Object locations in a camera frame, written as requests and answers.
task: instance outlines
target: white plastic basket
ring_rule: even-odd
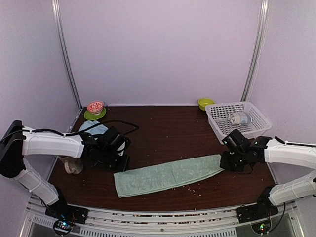
[[[222,140],[234,129],[238,129],[246,138],[261,136],[271,128],[267,118],[250,102],[234,102],[208,105],[205,107],[208,122],[221,144]],[[245,112],[252,117],[250,124],[232,124],[227,120],[234,112]]]

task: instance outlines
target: white cup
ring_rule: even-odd
[[[63,162],[65,171],[68,174],[80,174],[83,170],[83,164],[80,158],[73,158],[68,156],[57,156]]]

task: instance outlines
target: blue cloth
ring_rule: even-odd
[[[98,121],[86,121],[83,123],[83,125],[80,127],[79,131],[85,130],[88,127],[91,127],[95,124],[98,124]],[[96,126],[92,129],[89,129],[88,133],[90,133],[91,135],[95,135],[95,134],[103,134],[105,133],[107,130],[109,130],[106,126],[104,126],[103,124]]]

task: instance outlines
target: green bowl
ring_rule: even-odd
[[[215,104],[215,101],[211,100],[210,98],[200,98],[198,100],[198,106],[203,111],[205,111],[205,106],[214,105],[214,104]]]
[[[98,119],[102,118],[106,114],[106,112],[107,112],[107,109],[104,108],[100,114],[94,115],[94,114],[90,113],[88,110],[86,110],[84,112],[84,118],[86,120],[90,120],[90,121],[98,120]]]

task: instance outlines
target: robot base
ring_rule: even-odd
[[[268,216],[278,214],[278,209],[275,206],[265,206],[264,211],[260,211],[260,205],[254,204],[251,206],[243,206],[237,208],[237,217],[239,223],[245,223],[249,221],[256,221],[259,219],[267,218]]]
[[[88,209],[82,208],[82,207],[77,207],[77,206],[70,206],[70,205],[68,206],[68,208],[74,214],[74,217],[75,217],[74,222],[75,223],[85,224],[85,221],[86,221],[87,216],[88,216]],[[45,215],[55,218],[55,216],[52,214],[52,212],[48,208],[45,211]],[[68,222],[72,223],[73,217],[66,218],[64,221],[68,221]]]

